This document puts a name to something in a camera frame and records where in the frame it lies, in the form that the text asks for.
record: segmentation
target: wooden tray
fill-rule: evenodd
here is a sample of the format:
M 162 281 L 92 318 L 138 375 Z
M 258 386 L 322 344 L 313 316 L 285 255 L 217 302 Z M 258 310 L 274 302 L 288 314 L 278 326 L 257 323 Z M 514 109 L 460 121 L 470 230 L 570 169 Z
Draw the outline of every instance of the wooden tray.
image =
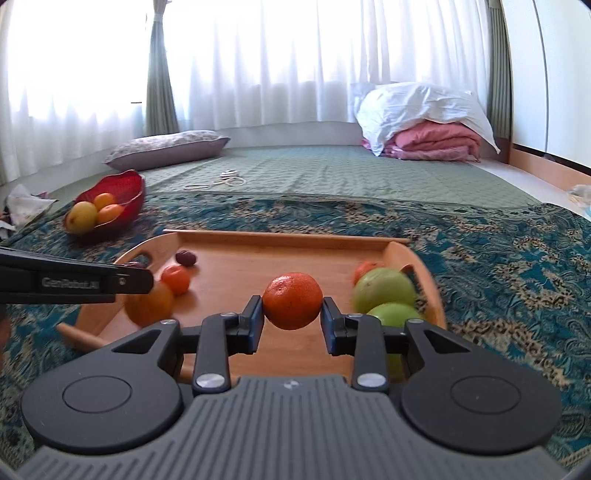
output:
M 174 317 L 182 326 L 201 324 L 211 314 L 241 312 L 252 295 L 262 294 L 276 276 L 301 271 L 312 275 L 325 296 L 333 297 L 344 313 L 353 312 L 350 297 L 352 275 L 363 260 L 382 261 L 397 269 L 414 269 L 427 298 L 426 319 L 446 327 L 437 287 L 406 239 L 250 233 L 218 231 L 165 231 L 119 257 L 122 264 L 139 255 L 150 260 L 156 279 L 174 263 L 174 254 L 184 248 L 197 255 L 191 269 L 190 291 L 177 298 Z M 136 330 L 125 314 L 124 296 L 112 304 L 89 304 L 80 310 L 74 326 L 61 323 L 57 329 L 75 347 L 84 351 L 101 348 Z M 190 382 L 194 355 L 187 355 L 181 380 Z M 300 330 L 285 331 L 265 322 L 258 352 L 230 358 L 233 378 L 241 375 L 323 375 L 349 378 L 352 358 L 332 357 L 326 352 L 320 319 Z

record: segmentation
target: pink blanket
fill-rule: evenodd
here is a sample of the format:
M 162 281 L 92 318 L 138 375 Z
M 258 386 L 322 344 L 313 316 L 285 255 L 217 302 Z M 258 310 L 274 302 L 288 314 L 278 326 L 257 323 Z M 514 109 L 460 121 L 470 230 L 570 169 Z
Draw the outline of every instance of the pink blanket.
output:
M 371 150 L 371 146 L 366 139 L 362 140 L 362 145 L 368 150 Z M 470 149 L 467 145 L 442 148 L 440 150 L 405 151 L 397 146 L 392 140 L 386 144 L 381 156 L 399 158 L 400 160 L 478 161 L 475 157 L 470 155 Z
M 482 138 L 462 124 L 438 124 L 425 120 L 404 132 L 394 135 L 393 143 L 400 149 L 410 151 L 445 150 L 468 147 L 470 155 L 480 157 Z

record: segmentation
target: circular pad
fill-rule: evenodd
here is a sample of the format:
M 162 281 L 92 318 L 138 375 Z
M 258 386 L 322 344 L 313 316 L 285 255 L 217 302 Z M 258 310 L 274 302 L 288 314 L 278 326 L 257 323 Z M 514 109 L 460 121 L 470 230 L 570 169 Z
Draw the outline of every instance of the circular pad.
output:
M 100 375 L 86 377 L 64 390 L 64 402 L 82 413 L 105 413 L 122 406 L 131 397 L 131 387 L 125 380 Z
M 33 438 L 65 452 L 105 455 L 164 433 L 181 414 L 180 390 L 141 357 L 88 354 L 37 378 L 21 403 Z
M 516 386 L 502 378 L 467 377 L 452 385 L 452 398 L 461 407 L 474 413 L 503 413 L 519 403 Z
M 438 355 L 402 389 L 421 434 L 460 452 L 507 455 L 544 445 L 560 420 L 560 392 L 539 373 L 494 354 Z

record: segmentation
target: green curtain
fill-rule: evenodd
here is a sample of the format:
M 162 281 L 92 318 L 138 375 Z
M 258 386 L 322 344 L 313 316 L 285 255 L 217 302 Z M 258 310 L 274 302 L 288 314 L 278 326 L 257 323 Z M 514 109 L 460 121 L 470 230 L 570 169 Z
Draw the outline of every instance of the green curtain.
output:
M 495 137 L 510 139 L 513 107 L 509 40 L 500 0 L 489 0 L 488 5 L 491 25 L 491 92 L 487 113 Z
M 162 27 L 166 4 L 167 0 L 154 0 L 154 23 L 150 37 L 148 92 L 146 95 L 146 133 L 148 136 L 178 132 L 178 120 L 174 110 L 173 89 L 170 86 Z

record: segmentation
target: white cord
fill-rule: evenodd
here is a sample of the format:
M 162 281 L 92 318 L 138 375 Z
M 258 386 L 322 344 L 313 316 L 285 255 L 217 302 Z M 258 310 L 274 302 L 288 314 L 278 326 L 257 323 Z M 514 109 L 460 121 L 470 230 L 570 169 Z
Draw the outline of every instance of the white cord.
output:
M 238 170 L 226 170 L 219 174 L 221 180 L 214 180 L 211 183 L 195 183 L 191 185 L 185 185 L 185 190 L 191 190 L 192 192 L 198 192 L 199 190 L 208 189 L 217 185 L 228 185 L 229 187 L 241 187 L 246 185 L 246 180 L 240 176 Z

